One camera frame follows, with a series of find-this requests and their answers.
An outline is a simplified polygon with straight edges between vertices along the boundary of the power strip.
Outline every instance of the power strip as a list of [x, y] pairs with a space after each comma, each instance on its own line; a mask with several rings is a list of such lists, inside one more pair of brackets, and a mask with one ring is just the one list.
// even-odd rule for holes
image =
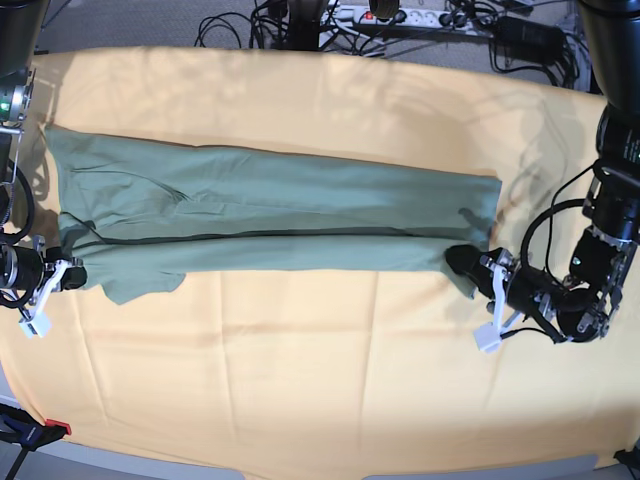
[[446, 10], [433, 10], [428, 8], [401, 8], [406, 18], [402, 22], [379, 20], [374, 17], [367, 7], [358, 5], [341, 5], [334, 12], [334, 18], [342, 22], [350, 23], [354, 30], [367, 34], [377, 33], [384, 29], [384, 33], [390, 37], [403, 37], [407, 35], [438, 32], [454, 35], [491, 37], [491, 34], [479, 29], [467, 21], [463, 15], [451, 16]]

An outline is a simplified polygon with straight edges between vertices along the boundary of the cable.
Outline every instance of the cable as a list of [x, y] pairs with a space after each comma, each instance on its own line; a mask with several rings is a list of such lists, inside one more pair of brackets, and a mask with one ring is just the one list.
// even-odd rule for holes
[[489, 44], [489, 60], [491, 63], [491, 68], [495, 72], [502, 73], [502, 74], [521, 72], [524, 70], [542, 72], [547, 76], [551, 85], [553, 85], [554, 87], [557, 87], [560, 84], [560, 82], [558, 81], [556, 76], [553, 74], [553, 72], [544, 65], [537, 65], [537, 66], [526, 65], [526, 66], [515, 67], [515, 68], [506, 68], [506, 67], [499, 66], [498, 65], [498, 45], [494, 41], [491, 41], [491, 43]]
[[250, 19], [251, 19], [251, 36], [249, 38], [249, 48], [253, 48], [254, 44], [257, 43], [258, 48], [264, 49], [265, 48], [265, 43], [264, 43], [264, 31], [265, 31], [265, 27], [264, 27], [264, 22], [265, 19], [269, 19], [271, 22], [273, 22], [273, 20], [271, 20], [268, 16], [265, 15], [259, 15], [259, 12], [261, 10], [264, 10], [266, 8], [284, 3], [286, 0], [267, 0], [266, 2], [264, 2], [261, 5], [256, 6], [256, 8], [254, 8], [254, 10], [251, 12], [250, 15]]
[[327, 48], [329, 48], [331, 45], [334, 44], [334, 42], [338, 39], [340, 35], [343, 35], [340, 33], [340, 30], [336, 30], [335, 32], [333, 32], [329, 40], [327, 40], [322, 45], [320, 45], [320, 48], [318, 49], [318, 51], [324, 52]]
[[502, 335], [500, 335], [500, 338], [503, 340], [506, 340], [507, 338], [511, 338], [520, 332], [536, 332], [536, 333], [541, 333], [545, 337], [549, 337], [547, 332], [545, 332], [544, 330], [540, 330], [539, 328], [524, 327], [524, 328], [518, 328], [516, 330], [511, 330], [509, 332], [505, 332]]
[[584, 43], [584, 41], [580, 38], [579, 35], [576, 35], [575, 33], [567, 33], [568, 36], [570, 36], [571, 38], [573, 38], [573, 40], [580, 45], [585, 52], [589, 52], [589, 47], [587, 47], [587, 44]]
[[358, 51], [358, 55], [362, 56], [364, 55], [364, 47], [366, 47], [369, 43], [373, 42], [377, 37], [379, 37], [380, 35], [382, 35], [384, 33], [385, 30], [387, 30], [388, 28], [392, 27], [393, 25], [395, 25], [396, 23], [398, 23], [398, 19], [397, 18], [393, 18], [389, 23], [387, 23], [386, 25], [384, 25], [380, 30], [378, 30], [375, 34], [373, 34], [372, 36], [369, 37], [369, 39], [367, 41], [365, 41], [361, 46], [360, 46], [360, 50]]
[[[536, 3], [535, 5], [521, 5], [521, 6], [516, 6], [516, 7], [505, 8], [503, 10], [500, 10], [497, 13], [488, 13], [486, 15], [478, 16], [478, 17], [476, 17], [475, 20], [478, 21], [478, 20], [496, 18], [496, 17], [498, 17], [500, 15], [504, 15], [506, 13], [516, 12], [518, 10], [526, 10], [526, 9], [531, 8], [532, 6], [535, 8], [535, 7], [542, 7], [544, 5], [552, 5], [552, 4], [555, 4], [555, 3], [566, 3], [566, 2], [569, 2], [569, 1], [571, 1], [571, 0], [546, 0], [544, 2]], [[431, 30], [429, 32], [417, 33], [417, 34], [410, 35], [410, 36], [405, 37], [405, 38], [401, 38], [401, 39], [398, 39], [398, 40], [387, 42], [387, 47], [389, 47], [391, 45], [395, 45], [396, 43], [407, 41], [407, 40], [418, 40], [418, 39], [424, 38], [425, 36], [431, 35], [433, 33], [438, 33], [438, 32], [442, 32], [442, 31], [445, 31], [445, 30], [453, 30], [454, 28], [455, 27], [452, 24], [452, 25], [449, 25], [449, 26], [446, 26], [446, 27], [436, 28], [436, 29]], [[408, 49], [403, 50], [401, 52], [394, 53], [393, 55], [388, 55], [386, 58], [387, 59], [391, 59], [391, 58], [399, 57], [400, 55], [405, 55], [407, 53], [415, 52], [417, 50], [422, 50], [423, 48], [427, 48], [428, 46], [429, 46], [429, 44], [427, 44], [427, 45], [418, 45], [416, 47], [408, 48]]]
[[562, 60], [564, 64], [560, 64], [559, 70], [564, 72], [562, 86], [564, 88], [573, 88], [575, 82], [580, 78], [580, 67], [578, 59], [571, 48], [568, 35], [565, 34], [564, 45], [562, 46]]
[[67, 0], [66, 2], [64, 2], [62, 4], [62, 6], [56, 10], [53, 15], [51, 15], [51, 17], [49, 18], [49, 20], [47, 20], [46, 22], [42, 23], [42, 28], [41, 31], [44, 30], [45, 28], [47, 28], [49, 25], [51, 25], [51, 23], [58, 18], [58, 15], [60, 15], [62, 13], [62, 11], [67, 8], [69, 6], [69, 4], [72, 2], [73, 0]]
[[[360, 23], [360, 22], [362, 21], [362, 19], [364, 18], [364, 16], [365, 16], [365, 15], [366, 15], [366, 14], [363, 14], [363, 15], [360, 17], [360, 20], [358, 20], [358, 23]], [[336, 27], [337, 27], [337, 28], [339, 28], [340, 30], [343, 30], [344, 32], [349, 33], [349, 34], [351, 34], [351, 35], [354, 35], [354, 36], [355, 36], [355, 37], [357, 37], [357, 38], [366, 38], [367, 40], [371, 40], [372, 42], [375, 42], [375, 43], [377, 43], [377, 44], [379, 44], [379, 45], [385, 45], [385, 42], [383, 42], [382, 40], [376, 40], [376, 39], [373, 39], [373, 38], [372, 38], [372, 37], [370, 37], [369, 35], [365, 35], [365, 34], [364, 34], [364, 33], [362, 33], [362, 32], [358, 32], [358, 31], [356, 31], [356, 30], [353, 30], [353, 29], [351, 29], [351, 28], [347, 27], [347, 26], [346, 26], [344, 23], [342, 23], [340, 20], [335, 20], [335, 24], [336, 24]]]
[[[223, 22], [222, 25], [214, 25], [214, 22]], [[207, 35], [207, 33], [209, 33], [210, 30], [217, 28], [217, 27], [222, 27], [225, 30], [229, 30], [231, 33], [233, 33], [233, 35], [236, 37], [236, 41], [238, 42], [238, 48], [242, 48], [242, 40], [240, 40], [240, 35], [238, 34], [238, 31], [233, 27], [233, 25], [231, 25], [231, 23], [229, 23], [227, 20], [225, 20], [224, 18], [219, 18], [219, 17], [213, 17], [213, 18], [209, 18], [208, 22], [206, 25], [203, 25], [202, 23], [200, 24], [200, 29], [198, 31], [198, 38], [196, 38], [196, 41], [194, 42], [193, 46], [197, 47], [206, 47], [205, 43], [204, 43], [204, 37]]]
[[[258, 17], [258, 21], [260, 22], [261, 28], [262, 28], [262, 35], [263, 35], [263, 42], [264, 42], [264, 33], [268, 33], [269, 36], [271, 37], [272, 40], [278, 40], [278, 45], [282, 46], [284, 45], [284, 40], [287, 38], [287, 33], [285, 32], [283, 27], [289, 27], [289, 24], [286, 22], [283, 22], [282, 19], [280, 19], [278, 22], [275, 22], [272, 18], [266, 16], [266, 15], [261, 15]], [[271, 25], [274, 26], [278, 29], [278, 31], [276, 33], [273, 33], [271, 31], [270, 28], [266, 28], [264, 26], [264, 24], [267, 25]]]
[[11, 160], [9, 160], [9, 166], [16, 169], [16, 178], [22, 186], [22, 190], [24, 191], [27, 203], [27, 219], [25, 220], [24, 227], [22, 227], [22, 229], [20, 229], [20, 231], [17, 233], [4, 233], [0, 231], [0, 242], [7, 243], [9, 245], [15, 245], [24, 237], [26, 237], [33, 228], [36, 204], [35, 200], [33, 199], [33, 192], [31, 192], [31, 187], [29, 185], [27, 177], [24, 176], [22, 170], [16, 167], [15, 163], [13, 163]]
[[27, 290], [20, 298], [16, 300], [7, 300], [4, 295], [0, 295], [0, 306], [10, 308], [11, 310], [23, 309], [27, 305], [27, 303], [29, 303], [29, 300], [31, 300], [33, 294], [36, 292], [37, 285], [35, 285], [35, 283], [36, 282], [34, 282], [33, 279], [29, 277], [29, 286], [27, 287]]
[[206, 47], [205, 43], [204, 43], [204, 37], [207, 33], [207, 31], [210, 29], [210, 27], [215, 27], [215, 26], [223, 26], [223, 25], [213, 25], [213, 23], [217, 20], [223, 22], [228, 29], [230, 29], [230, 31], [234, 34], [234, 36], [236, 37], [236, 41], [238, 42], [239, 48], [242, 48], [242, 41], [240, 40], [240, 35], [238, 34], [238, 31], [233, 27], [233, 25], [231, 25], [230, 22], [228, 22], [227, 20], [224, 19], [224, 17], [239, 17], [243, 20], [246, 20], [247, 22], [249, 22], [249, 24], [251, 24], [251, 20], [249, 19], [249, 17], [247, 17], [246, 15], [243, 15], [241, 13], [237, 13], [237, 12], [227, 12], [227, 13], [222, 13], [220, 15], [215, 15], [215, 16], [211, 16], [211, 17], [206, 17], [204, 18], [201, 22], [200, 22], [200, 26], [198, 27], [198, 36], [196, 37], [196, 40], [193, 42], [193, 46], [197, 47]]
[[[483, 6], [484, 8], [483, 9], [479, 9], [479, 8], [477, 8], [478, 5]], [[475, 2], [474, 3], [474, 7], [475, 7], [476, 12], [482, 12], [484, 10], [487, 10], [487, 12], [492, 14], [492, 15], [497, 15], [498, 13], [500, 13], [496, 7], [494, 7], [490, 3], [483, 2], [483, 1]]]
[[562, 335], [556, 327], [554, 327], [549, 320], [547, 320], [542, 312], [539, 310], [539, 305], [531, 299], [528, 313], [531, 318], [538, 324], [538, 326], [549, 336], [554, 344], [564, 343], [567, 341], [567, 337]]
[[16, 197], [15, 186], [13, 184], [10, 184], [10, 185], [8, 185], [7, 188], [9, 189], [9, 193], [6, 194], [7, 195], [7, 208], [3, 212], [4, 215], [2, 215], [2, 219], [0, 219], [0, 228], [4, 227], [4, 225], [9, 221], [9, 218], [11, 218], [11, 210], [13, 210], [13, 202], [14, 202], [15, 197]]
[[331, 20], [333, 19], [333, 15], [336, 13], [336, 8], [338, 8], [338, 0], [335, 0], [333, 7], [331, 7], [329, 15], [327, 16], [327, 21], [325, 22], [325, 26], [331, 25]]
[[[11, 291], [0, 290], [0, 296], [4, 297], [4, 299], [7, 300], [8, 302], [17, 301], [18, 300], [18, 297], [14, 296], [13, 292], [11, 292]], [[28, 318], [29, 317], [29, 312], [24, 308], [25, 305], [23, 305], [22, 307], [18, 307], [18, 310], [20, 310], [20, 313], [22, 314], [23, 317], [27, 317]]]
[[333, 43], [335, 43], [339, 48], [337, 48], [337, 49], [333, 49], [333, 50], [328, 50], [328, 51], [329, 51], [329, 52], [348, 52], [348, 53], [349, 53], [349, 55], [351, 55], [351, 52], [352, 52], [353, 50], [355, 50], [355, 49], [356, 49], [356, 46], [355, 46], [356, 38], [351, 39], [351, 38], [349, 38], [349, 36], [348, 36], [347, 34], [345, 34], [344, 32], [340, 32], [340, 33], [338, 34], [338, 38], [340, 38], [340, 37], [344, 38], [347, 42], [349, 42], [349, 47], [344, 47], [344, 46], [340, 45], [340, 44], [337, 42], [337, 39], [336, 39], [336, 40], [334, 40], [334, 42], [333, 42]]
[[551, 278], [558, 284], [558, 285], [562, 285], [562, 282], [560, 282], [560, 280], [558, 280], [555, 275], [553, 274], [553, 272], [551, 271], [551, 268], [549, 267], [549, 257], [551, 256], [551, 244], [553, 243], [553, 216], [559, 212], [560, 210], [557, 210], [556, 207], [556, 201], [558, 200], [558, 196], [567, 188], [569, 187], [572, 183], [578, 181], [581, 177], [583, 177], [587, 172], [589, 172], [590, 170], [593, 169], [593, 165], [589, 166], [588, 168], [585, 168], [583, 171], [581, 171], [579, 174], [577, 174], [575, 177], [573, 177], [571, 180], [569, 180], [567, 183], [565, 183], [564, 185], [562, 185], [558, 191], [553, 195], [553, 198], [551, 199], [551, 208], [548, 210], [550, 212], [549, 214], [549, 236], [547, 238], [547, 252], [545, 254], [545, 259], [544, 259], [544, 266], [545, 269], [547, 271], [547, 273], [551, 276]]
[[549, 208], [538, 215], [522, 238], [522, 244], [520, 245], [520, 263], [522, 265], [523, 270], [527, 270], [531, 272], [533, 267], [529, 263], [529, 246], [531, 244], [531, 239], [535, 234], [536, 230], [542, 225], [545, 221], [547, 221], [553, 215], [556, 215], [564, 210], [568, 210], [570, 208], [579, 208], [584, 204], [583, 199], [574, 199], [574, 200], [565, 200], [564, 202], [560, 202], [557, 205], [554, 205], [553, 208]]

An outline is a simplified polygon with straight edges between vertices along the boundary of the red clamp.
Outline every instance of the red clamp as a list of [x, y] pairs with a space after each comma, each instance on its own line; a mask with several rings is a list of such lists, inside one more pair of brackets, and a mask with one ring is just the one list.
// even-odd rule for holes
[[62, 427], [67, 431], [67, 435], [71, 435], [71, 425], [68, 423], [58, 422], [57, 420], [45, 420], [45, 427]]

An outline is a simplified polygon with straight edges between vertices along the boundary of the wire bundle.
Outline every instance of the wire bundle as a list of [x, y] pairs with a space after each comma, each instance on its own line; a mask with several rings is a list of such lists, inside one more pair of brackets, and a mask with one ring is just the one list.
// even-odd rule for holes
[[[533, 6], [541, 7], [544, 5], [565, 3], [566, 1], [567, 0], [545, 0], [539, 3], [536, 3]], [[436, 28], [429, 32], [422, 32], [422, 33], [410, 35], [405, 38], [387, 42], [385, 44], [385, 47], [390, 47], [392, 45], [395, 45], [401, 42], [406, 42], [407, 40], [424, 39], [434, 33], [455, 30], [456, 28], [455, 25], [457, 22], [453, 20], [457, 16], [461, 16], [461, 19], [464, 19], [465, 22], [467, 21], [473, 22], [478, 28], [490, 29], [500, 16], [506, 15], [510, 12], [518, 12], [518, 11], [527, 10], [531, 8], [530, 6], [516, 6], [511, 8], [498, 9], [494, 5], [491, 5], [489, 2], [483, 1], [483, 0], [458, 0], [458, 1], [449, 0], [447, 2], [447, 6], [452, 18], [452, 22], [450, 25], [443, 26], [441, 28]], [[391, 22], [385, 25], [380, 30], [380, 32], [378, 32], [376, 35], [380, 35], [390, 25], [391, 25]], [[498, 48], [497, 48], [497, 44], [493, 41], [489, 45], [489, 55], [490, 55], [491, 66], [494, 71], [498, 73], [503, 73], [503, 74], [514, 73], [514, 72], [523, 71], [523, 70], [540, 71], [545, 75], [547, 75], [547, 78], [549, 78], [549, 82], [552, 85], [572, 88], [576, 80], [580, 77], [580, 68], [578, 66], [575, 53], [571, 47], [571, 44], [568, 41], [569, 37], [571, 37], [574, 40], [574, 42], [584, 50], [584, 52], [588, 52], [586, 45], [580, 39], [580, 37], [574, 34], [566, 34], [563, 51], [562, 51], [562, 57], [558, 62], [556, 62], [555, 65], [553, 65], [553, 67], [557, 70], [557, 74], [559, 75], [560, 78], [558, 78], [558, 75], [552, 72], [550, 67], [546, 65], [523, 65], [523, 66], [513, 67], [513, 68], [510, 68], [508, 65], [505, 65], [505, 66], [499, 65], [497, 61]], [[392, 59], [392, 58], [400, 57], [402, 55], [406, 55], [407, 53], [412, 53], [412, 52], [427, 48], [429, 45], [431, 45], [431, 42], [427, 44], [419, 45], [416, 47], [411, 47], [411, 48], [402, 50], [400, 52], [393, 53], [391, 55], [385, 55], [385, 58]], [[367, 55], [375, 52], [376, 50], [379, 50], [379, 47], [372, 47], [368, 50], [361, 49], [359, 53], [363, 55]]]
[[267, 48], [267, 39], [272, 40], [272, 45], [276, 48], [283, 48], [287, 39], [288, 23], [283, 20], [282, 17], [276, 19], [272, 18], [264, 11], [272, 7], [284, 7], [286, 8], [287, 0], [267, 0], [261, 5], [258, 5], [258, 1], [254, 0], [255, 8], [251, 14], [247, 17], [237, 12], [226, 12], [220, 15], [213, 15], [204, 18], [198, 27], [198, 36], [196, 37], [193, 46], [194, 47], [206, 47], [205, 37], [215, 28], [224, 28], [230, 31], [236, 39], [238, 48], [243, 48], [240, 34], [236, 27], [234, 27], [227, 17], [240, 18], [249, 23], [251, 29], [251, 35], [249, 37], [249, 48]]

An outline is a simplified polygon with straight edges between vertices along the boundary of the power adapter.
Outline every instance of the power adapter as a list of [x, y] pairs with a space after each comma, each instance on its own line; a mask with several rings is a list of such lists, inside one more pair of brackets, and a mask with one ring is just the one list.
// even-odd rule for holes
[[500, 17], [493, 26], [494, 41], [505, 54], [527, 62], [553, 65], [563, 56], [566, 36], [550, 27], [514, 17]]

